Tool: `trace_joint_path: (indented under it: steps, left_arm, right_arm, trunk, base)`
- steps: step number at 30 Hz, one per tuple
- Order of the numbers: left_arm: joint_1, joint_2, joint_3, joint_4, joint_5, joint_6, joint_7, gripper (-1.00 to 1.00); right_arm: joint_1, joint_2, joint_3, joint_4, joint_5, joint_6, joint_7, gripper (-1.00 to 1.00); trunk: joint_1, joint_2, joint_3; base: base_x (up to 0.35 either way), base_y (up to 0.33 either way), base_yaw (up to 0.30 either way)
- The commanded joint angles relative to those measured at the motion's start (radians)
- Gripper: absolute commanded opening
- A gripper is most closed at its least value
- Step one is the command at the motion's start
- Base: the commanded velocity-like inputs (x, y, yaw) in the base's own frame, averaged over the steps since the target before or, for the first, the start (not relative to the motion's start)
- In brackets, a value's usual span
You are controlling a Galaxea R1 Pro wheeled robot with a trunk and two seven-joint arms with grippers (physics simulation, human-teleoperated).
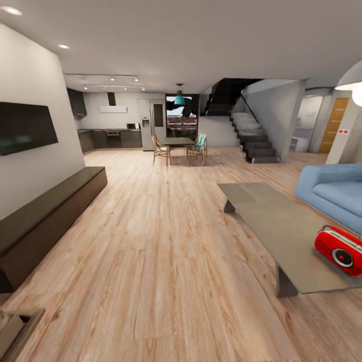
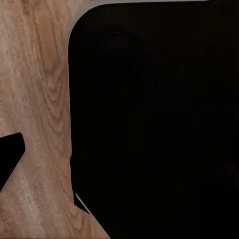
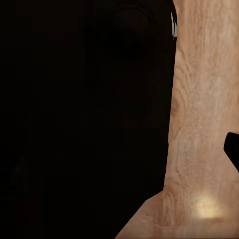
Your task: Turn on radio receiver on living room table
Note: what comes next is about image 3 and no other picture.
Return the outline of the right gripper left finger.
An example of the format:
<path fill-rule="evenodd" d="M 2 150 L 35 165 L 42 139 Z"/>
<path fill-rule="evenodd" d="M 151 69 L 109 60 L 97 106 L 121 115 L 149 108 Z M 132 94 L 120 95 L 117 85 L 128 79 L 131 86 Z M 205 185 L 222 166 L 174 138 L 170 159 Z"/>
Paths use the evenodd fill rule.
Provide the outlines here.
<path fill-rule="evenodd" d="M 0 191 L 25 152 L 21 132 L 0 138 Z"/>

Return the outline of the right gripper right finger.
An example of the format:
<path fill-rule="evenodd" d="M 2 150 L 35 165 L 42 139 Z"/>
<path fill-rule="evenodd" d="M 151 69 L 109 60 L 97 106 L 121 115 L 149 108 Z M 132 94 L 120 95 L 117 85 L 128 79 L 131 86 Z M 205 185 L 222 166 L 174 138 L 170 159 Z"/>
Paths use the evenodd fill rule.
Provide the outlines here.
<path fill-rule="evenodd" d="M 239 171 L 239 134 L 233 132 L 227 134 L 224 151 Z"/>

